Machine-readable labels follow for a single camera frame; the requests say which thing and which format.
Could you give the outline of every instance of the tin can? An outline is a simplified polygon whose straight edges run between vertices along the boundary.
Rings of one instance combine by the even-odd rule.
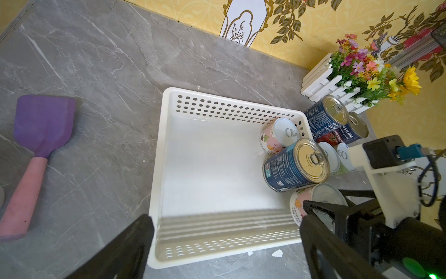
[[[328,183],[320,183],[310,188],[296,190],[289,200],[289,208],[291,215],[293,215],[293,219],[298,226],[302,224],[303,218],[307,215],[304,210],[305,200],[347,206],[347,201],[341,192]],[[333,221],[328,214],[318,210],[315,210],[314,213],[331,231],[333,231]]]
[[[307,138],[283,149],[263,164],[263,177],[276,192],[318,184],[328,179],[330,165],[319,144]]]
[[[341,161],[341,166],[339,167],[339,170],[336,172],[333,172],[331,175],[341,175],[344,173],[356,171],[355,167],[351,163],[351,158],[348,153],[348,146],[345,143],[339,143],[337,146],[334,147],[336,150],[336,153],[339,156],[339,160]]]
[[[319,145],[324,151],[324,155],[330,165],[330,172],[337,172],[341,167],[341,160],[336,150],[327,142],[320,142]]]
[[[315,141],[328,142],[332,146],[336,146],[339,143],[349,144],[364,137],[368,137],[367,124],[357,113],[351,112],[346,125],[322,135]]]
[[[332,95],[324,96],[320,101],[307,109],[311,133],[318,138],[348,123],[348,111],[338,98]]]
[[[277,118],[260,133],[260,144],[266,153],[274,155],[299,140],[296,125],[284,117]]]

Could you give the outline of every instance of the white picket fence planter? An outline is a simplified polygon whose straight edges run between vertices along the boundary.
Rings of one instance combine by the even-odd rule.
[[[327,77],[333,72],[331,62],[331,53],[328,53],[309,73],[304,76],[302,81],[301,94],[307,96],[311,101],[317,102],[325,95],[336,96],[347,108],[348,112],[361,113],[378,101],[372,101],[373,105],[362,105],[361,102],[366,98],[352,99],[360,90],[359,87],[353,89],[353,92],[344,92],[351,85],[351,81],[347,81],[343,86],[337,87],[336,84],[341,80],[342,76],[337,75],[332,80]]]

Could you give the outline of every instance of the pink spatula handle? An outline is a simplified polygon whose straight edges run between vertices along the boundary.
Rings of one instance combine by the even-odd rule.
[[[34,157],[29,162],[0,221],[0,242],[16,240],[26,235],[47,162],[48,159],[43,157]]]

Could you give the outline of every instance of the blue tin can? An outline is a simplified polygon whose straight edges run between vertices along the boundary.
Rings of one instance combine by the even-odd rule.
[[[346,107],[332,95],[324,96],[304,114],[314,138],[346,125],[349,119]]]
[[[339,143],[349,144],[364,137],[368,137],[367,124],[357,113],[351,112],[346,125],[322,135],[315,141],[328,142],[332,146],[336,146]]]
[[[263,164],[266,183],[276,192],[285,192],[325,182],[330,165],[319,144],[304,138],[268,158]]]

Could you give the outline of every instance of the spatula head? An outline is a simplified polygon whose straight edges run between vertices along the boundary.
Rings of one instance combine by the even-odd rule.
[[[76,102],[69,97],[21,96],[17,100],[14,137],[35,157],[47,158],[70,139],[75,109]]]

